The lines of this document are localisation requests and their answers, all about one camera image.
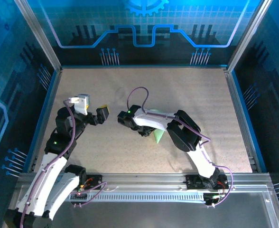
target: green object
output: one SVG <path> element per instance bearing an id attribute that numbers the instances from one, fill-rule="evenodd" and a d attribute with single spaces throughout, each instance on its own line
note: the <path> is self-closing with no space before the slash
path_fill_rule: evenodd
<path id="1" fill-rule="evenodd" d="M 159 110 L 157 109 L 151 109 L 151 111 L 154 111 L 154 112 L 160 112 Z M 156 129 L 154 130 L 154 137 L 155 137 L 155 140 L 157 141 L 157 143 L 159 143 L 160 139 L 162 138 L 163 134 L 164 134 L 164 131 L 163 130 L 160 130 L 160 129 Z"/>

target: gear logo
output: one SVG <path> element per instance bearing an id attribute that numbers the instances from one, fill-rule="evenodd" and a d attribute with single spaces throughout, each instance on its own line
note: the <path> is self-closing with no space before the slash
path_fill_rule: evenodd
<path id="1" fill-rule="evenodd" d="M 0 18 L 3 21 L 10 20 L 15 15 L 14 0 L 0 0 Z"/>
<path id="2" fill-rule="evenodd" d="M 168 0 L 125 0 L 125 8 L 130 10 L 130 13 L 138 15 L 150 15 L 152 13 L 158 13 L 160 9 L 164 8 L 164 5 L 169 3 Z"/>

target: speckled tabletop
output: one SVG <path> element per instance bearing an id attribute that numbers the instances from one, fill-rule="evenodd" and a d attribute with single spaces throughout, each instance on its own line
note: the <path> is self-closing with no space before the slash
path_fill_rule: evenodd
<path id="1" fill-rule="evenodd" d="M 222 69 L 114 68 L 64 69 L 40 149 L 55 128 L 63 100 L 87 93 L 89 111 L 108 104 L 110 115 L 103 125 L 88 125 L 78 139 L 68 164 L 93 172 L 197 172 L 187 154 L 175 147 L 168 133 L 159 144 L 154 135 L 141 137 L 117 123 L 126 111 L 129 92 L 145 86 L 150 96 L 147 109 L 173 113 L 182 109 L 212 141 L 205 148 L 215 164 L 233 172 L 251 172 L 250 163 Z M 130 105 L 141 105 L 144 90 L 134 92 Z"/>

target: blue enclosure wall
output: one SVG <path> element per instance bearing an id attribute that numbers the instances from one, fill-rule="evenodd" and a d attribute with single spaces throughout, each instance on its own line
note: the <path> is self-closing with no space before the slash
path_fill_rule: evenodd
<path id="1" fill-rule="evenodd" d="M 47 94 L 40 69 L 54 71 L 14 1 L 0 2 L 0 227 Z"/>
<path id="2" fill-rule="evenodd" d="M 266 169 L 279 183 L 279 0 L 272 2 L 235 74 Z"/>
<path id="3" fill-rule="evenodd" d="M 260 0 L 30 0 L 62 65 L 226 65 Z"/>

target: gray work surface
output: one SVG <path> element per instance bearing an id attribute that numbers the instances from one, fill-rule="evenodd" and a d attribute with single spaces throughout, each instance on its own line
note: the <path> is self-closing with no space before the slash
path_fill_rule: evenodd
<path id="1" fill-rule="evenodd" d="M 117 123 L 127 111 L 132 89 L 145 86 L 150 96 L 145 107 L 175 113 L 184 110 L 212 139 L 205 148 L 217 165 L 233 172 L 251 172 L 248 155 L 222 69 L 199 68 L 89 68 L 64 69 L 40 149 L 56 127 L 57 111 L 63 100 L 81 93 L 91 96 L 89 111 L 108 104 L 110 115 L 103 125 L 88 125 L 77 140 L 68 165 L 81 165 L 87 172 L 197 172 L 187 154 L 164 133 L 159 144 L 154 135 L 141 137 Z M 136 91 L 130 105 L 141 105 L 146 92 Z"/>
<path id="2" fill-rule="evenodd" d="M 259 193 L 230 194 L 214 208 L 193 203 L 94 203 L 74 208 L 64 202 L 52 228 L 270 228 Z"/>

